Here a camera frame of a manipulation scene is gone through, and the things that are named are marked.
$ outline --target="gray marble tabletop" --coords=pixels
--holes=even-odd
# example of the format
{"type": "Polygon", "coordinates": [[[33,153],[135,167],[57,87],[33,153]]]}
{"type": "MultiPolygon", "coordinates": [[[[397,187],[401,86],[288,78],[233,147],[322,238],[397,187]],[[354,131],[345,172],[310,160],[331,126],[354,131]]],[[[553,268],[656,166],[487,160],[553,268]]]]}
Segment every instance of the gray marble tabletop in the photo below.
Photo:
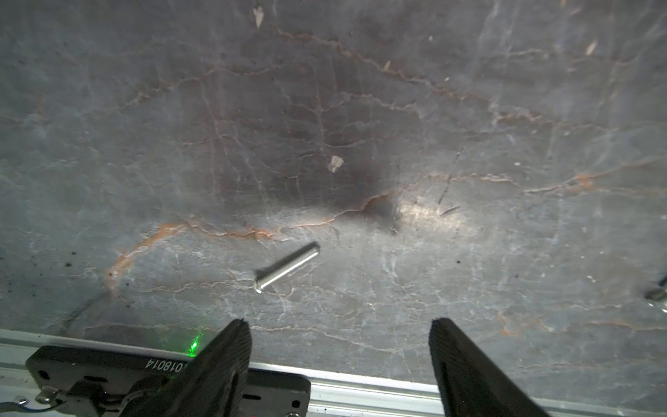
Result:
{"type": "Polygon", "coordinates": [[[667,409],[667,5],[0,3],[0,327],[667,409]],[[321,254],[257,294],[255,274],[321,254]]]}

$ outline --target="green laser dot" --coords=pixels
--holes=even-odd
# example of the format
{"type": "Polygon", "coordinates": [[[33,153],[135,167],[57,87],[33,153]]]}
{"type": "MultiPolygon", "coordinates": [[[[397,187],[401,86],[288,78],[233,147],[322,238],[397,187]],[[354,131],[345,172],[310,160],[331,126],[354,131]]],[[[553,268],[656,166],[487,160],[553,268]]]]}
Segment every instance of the green laser dot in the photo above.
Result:
{"type": "Polygon", "coordinates": [[[198,334],[195,340],[192,341],[192,344],[190,344],[190,350],[188,354],[194,358],[195,355],[197,354],[197,348],[199,347],[199,338],[201,337],[201,334],[198,334]]]}

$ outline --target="metal bolt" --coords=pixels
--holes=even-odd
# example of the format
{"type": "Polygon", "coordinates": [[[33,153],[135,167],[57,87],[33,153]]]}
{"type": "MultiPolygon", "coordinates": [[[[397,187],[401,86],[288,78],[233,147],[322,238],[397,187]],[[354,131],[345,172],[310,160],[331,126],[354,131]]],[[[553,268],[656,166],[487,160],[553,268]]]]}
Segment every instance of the metal bolt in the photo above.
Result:
{"type": "Polygon", "coordinates": [[[256,279],[255,284],[253,285],[255,291],[261,293],[261,291],[267,286],[269,286],[271,283],[294,271],[296,268],[300,267],[301,265],[305,264],[306,262],[316,257],[318,254],[319,254],[319,246],[313,246],[309,250],[305,251],[301,255],[292,259],[291,261],[281,266],[280,268],[276,269],[275,271],[272,271],[266,274],[265,276],[256,279]]]}
{"type": "Polygon", "coordinates": [[[28,400],[26,397],[22,395],[17,395],[16,397],[14,397],[14,402],[20,406],[23,406],[28,404],[30,400],[28,400]]]}
{"type": "Polygon", "coordinates": [[[35,397],[35,401],[40,404],[50,404],[58,396],[58,389],[52,386],[44,385],[42,391],[35,397]]]}

